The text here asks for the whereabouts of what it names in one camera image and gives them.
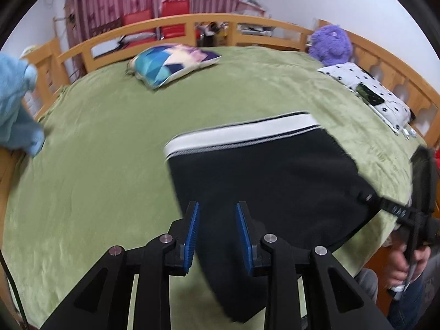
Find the red chair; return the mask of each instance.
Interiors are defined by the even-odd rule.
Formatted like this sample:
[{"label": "red chair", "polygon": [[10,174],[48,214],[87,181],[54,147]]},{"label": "red chair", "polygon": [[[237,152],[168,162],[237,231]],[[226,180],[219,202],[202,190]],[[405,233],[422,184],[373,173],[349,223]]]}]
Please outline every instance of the red chair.
[{"label": "red chair", "polygon": [[[190,13],[190,2],[189,0],[179,0],[179,1],[164,1],[162,2],[162,17],[175,16],[175,15],[185,15]],[[164,38],[174,38],[185,36],[185,25],[175,24],[172,26],[164,26],[162,29],[162,35]],[[196,38],[200,38],[199,30],[195,31]]]},{"label": "red chair", "polygon": [[[151,13],[150,9],[146,9],[144,11],[139,11],[139,12],[133,12],[133,13],[129,13],[128,15],[124,15],[122,16],[122,26],[127,26],[128,24],[135,24],[136,22],[142,22],[142,21],[147,21],[147,20],[151,20],[153,18],[153,15]],[[151,28],[148,30],[144,30],[144,31],[139,31],[138,33],[141,32],[150,32],[150,33],[156,33],[156,29],[155,28]],[[135,41],[135,42],[130,42],[129,44],[127,44],[127,46],[125,46],[125,48],[127,47],[133,47],[133,46],[138,46],[144,43],[149,43],[149,42],[153,42],[156,41],[157,39],[155,37],[149,37],[149,38],[145,38],[142,39],[140,41]]]}]

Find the wooden bed frame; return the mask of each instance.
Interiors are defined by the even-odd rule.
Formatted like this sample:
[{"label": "wooden bed frame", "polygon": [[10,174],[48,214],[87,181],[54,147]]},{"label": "wooden bed frame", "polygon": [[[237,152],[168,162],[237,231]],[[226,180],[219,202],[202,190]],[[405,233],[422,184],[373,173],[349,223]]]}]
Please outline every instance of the wooden bed frame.
[{"label": "wooden bed frame", "polygon": [[[115,30],[93,37],[64,53],[61,53],[58,39],[54,39],[24,57],[38,69],[36,93],[41,101],[41,108],[35,115],[35,119],[38,120],[52,106],[58,97],[59,88],[63,85],[70,84],[69,76],[64,67],[64,62],[66,60],[75,57],[76,55],[81,55],[86,71],[87,73],[90,73],[100,67],[110,65],[111,63],[132,58],[151,46],[163,43],[182,43],[196,46],[194,25],[204,21],[221,21],[228,23],[228,46],[263,45],[270,48],[305,52],[308,37],[314,32],[313,30],[295,24],[263,17],[225,13],[201,13],[161,17],[116,28]],[[98,58],[93,58],[92,56],[91,49],[102,42],[122,37],[124,35],[139,33],[152,28],[175,24],[185,25],[185,36],[158,40],[131,48],[121,49]],[[289,35],[293,35],[296,38],[243,35],[237,29],[238,24],[254,24],[283,28],[289,31]],[[322,20],[318,21],[319,27],[326,24],[328,24],[328,22]],[[394,90],[396,85],[405,85],[410,94],[410,98],[406,103],[414,111],[416,116],[420,115],[424,109],[429,109],[432,105],[437,107],[437,113],[431,122],[428,132],[425,135],[422,135],[428,146],[434,146],[440,138],[440,112],[438,112],[438,108],[440,107],[440,95],[417,72],[390,52],[351,32],[348,32],[348,35],[353,43],[354,54],[357,56],[358,65],[367,71],[369,71],[374,65],[379,66],[384,73],[382,84],[390,90]],[[7,198],[15,165],[20,156],[20,151],[9,151],[0,148],[0,247],[3,241]],[[0,298],[5,302],[8,309],[18,320],[19,315],[16,313],[12,304],[7,281],[5,277],[1,276]]]}]

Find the geometric pattern pillow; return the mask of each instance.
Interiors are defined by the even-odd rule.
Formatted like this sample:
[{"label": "geometric pattern pillow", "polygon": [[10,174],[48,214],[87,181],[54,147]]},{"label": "geometric pattern pillow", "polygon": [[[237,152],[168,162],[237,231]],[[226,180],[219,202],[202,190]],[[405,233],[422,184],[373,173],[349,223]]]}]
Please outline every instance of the geometric pattern pillow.
[{"label": "geometric pattern pillow", "polygon": [[341,63],[318,71],[331,76],[360,96],[396,134],[409,123],[410,108],[356,64]]},{"label": "geometric pattern pillow", "polygon": [[196,69],[213,65],[220,57],[212,51],[169,43],[150,47],[138,54],[129,61],[127,72],[156,89]]}]

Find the black cable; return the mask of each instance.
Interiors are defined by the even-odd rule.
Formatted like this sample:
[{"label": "black cable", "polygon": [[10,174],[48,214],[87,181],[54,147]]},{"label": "black cable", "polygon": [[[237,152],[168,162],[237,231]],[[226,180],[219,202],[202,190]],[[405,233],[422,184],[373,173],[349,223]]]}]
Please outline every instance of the black cable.
[{"label": "black cable", "polygon": [[29,324],[27,322],[26,314],[23,309],[23,304],[21,303],[20,296],[18,295],[17,286],[15,285],[14,278],[12,277],[12,274],[10,273],[9,268],[6,265],[6,262],[3,258],[3,253],[1,252],[1,249],[0,249],[0,264],[3,267],[4,272],[6,273],[6,277],[10,283],[10,286],[12,288],[12,292],[14,293],[14,297],[15,297],[15,300],[17,301],[17,305],[18,305],[18,310],[20,311],[21,318],[23,319],[23,324],[25,326],[25,330],[29,330]]}]

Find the bed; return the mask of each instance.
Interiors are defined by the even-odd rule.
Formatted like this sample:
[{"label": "bed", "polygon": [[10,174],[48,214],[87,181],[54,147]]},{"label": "bed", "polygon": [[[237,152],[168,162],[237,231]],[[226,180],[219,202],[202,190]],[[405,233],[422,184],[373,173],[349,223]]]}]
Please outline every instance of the bed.
[{"label": "bed", "polygon": [[[101,42],[172,24],[185,24],[186,35],[167,42],[195,46],[192,30],[202,21],[229,23],[228,47],[215,49],[222,55],[219,65],[155,93],[125,74],[124,60],[162,41],[95,59],[91,54]],[[290,38],[242,35],[239,23],[284,28]],[[47,140],[35,159],[0,150],[0,239],[33,324],[45,321],[110,246],[142,246],[180,217],[163,147],[182,132],[308,110],[378,192],[408,201],[409,158],[419,144],[436,144],[440,113],[415,139],[394,135],[354,94],[316,71],[322,65],[304,53],[312,33],[261,17],[194,14],[117,28],[63,54],[55,39],[26,56],[39,71],[42,106],[35,117],[44,125]],[[440,95],[388,51],[348,34],[362,68],[377,65],[385,87],[405,85],[409,90],[407,104],[416,115],[417,130],[427,110],[437,111]],[[78,54],[87,75],[69,85],[63,63]],[[355,275],[393,227],[393,217],[380,212],[335,256]],[[1,280],[0,296],[13,309]],[[223,315],[197,261],[188,276],[170,279],[170,299],[174,329],[241,326]],[[261,312],[241,327],[261,328],[263,316]]]}]

